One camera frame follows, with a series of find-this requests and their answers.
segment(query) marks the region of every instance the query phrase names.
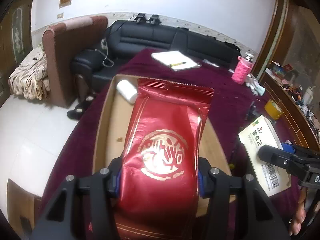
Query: black leather sofa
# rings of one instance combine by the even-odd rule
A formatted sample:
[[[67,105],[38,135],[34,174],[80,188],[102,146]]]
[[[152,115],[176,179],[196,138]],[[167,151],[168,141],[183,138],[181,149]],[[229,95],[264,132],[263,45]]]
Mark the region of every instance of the black leather sofa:
[[[103,66],[103,54],[106,54],[107,50],[102,49],[100,43],[83,50],[71,62],[73,75],[82,77],[95,92],[100,92],[116,75],[121,65],[145,48],[179,50],[191,58],[207,59],[228,69],[236,67],[237,57],[240,55],[240,49],[234,44],[221,42],[215,37],[204,36],[185,28],[166,25],[119,20],[107,28],[104,36],[108,44],[108,58],[114,61],[112,67]]]

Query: white tube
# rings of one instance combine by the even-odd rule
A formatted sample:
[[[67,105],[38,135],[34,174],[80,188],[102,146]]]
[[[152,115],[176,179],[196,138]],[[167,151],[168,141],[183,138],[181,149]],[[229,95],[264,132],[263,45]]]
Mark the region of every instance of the white tube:
[[[117,91],[127,100],[130,104],[136,102],[138,92],[136,88],[126,79],[121,80],[117,84]]]

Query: brown sofa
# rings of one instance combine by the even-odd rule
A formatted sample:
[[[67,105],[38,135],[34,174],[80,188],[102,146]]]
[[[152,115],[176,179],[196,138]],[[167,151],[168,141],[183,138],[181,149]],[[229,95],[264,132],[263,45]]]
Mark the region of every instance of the brown sofa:
[[[50,101],[68,107],[76,98],[74,79],[70,72],[73,57],[84,48],[97,43],[108,25],[104,16],[66,20],[48,28],[42,37],[47,54]]]

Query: sofa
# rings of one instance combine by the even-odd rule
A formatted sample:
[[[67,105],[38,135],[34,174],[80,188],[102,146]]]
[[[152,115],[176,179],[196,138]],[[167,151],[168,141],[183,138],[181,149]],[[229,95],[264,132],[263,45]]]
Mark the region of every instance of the sofa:
[[[71,61],[83,49],[97,43],[107,26],[106,17],[93,16],[66,20],[45,30],[42,43],[51,89],[48,100],[52,104],[67,108],[74,101],[77,91]]]
[[[71,73],[82,79],[88,88],[100,92],[118,72],[119,68],[146,48],[159,51],[179,50],[196,60],[207,59],[228,69],[234,69],[240,49],[234,44],[218,41],[215,37],[194,33],[186,28],[166,25],[136,23],[135,21],[115,21],[106,29],[99,42],[77,54],[71,62]],[[105,55],[114,64],[104,66]],[[81,85],[77,90],[84,91]]]

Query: white wall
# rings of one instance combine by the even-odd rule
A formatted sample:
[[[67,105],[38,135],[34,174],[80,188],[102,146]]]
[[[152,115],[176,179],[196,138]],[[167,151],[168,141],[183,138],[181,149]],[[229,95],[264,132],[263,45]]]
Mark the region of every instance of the white wall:
[[[63,19],[108,13],[143,12],[174,17],[221,32],[259,52],[275,0],[72,0],[59,9],[59,0],[33,0],[31,31]]]

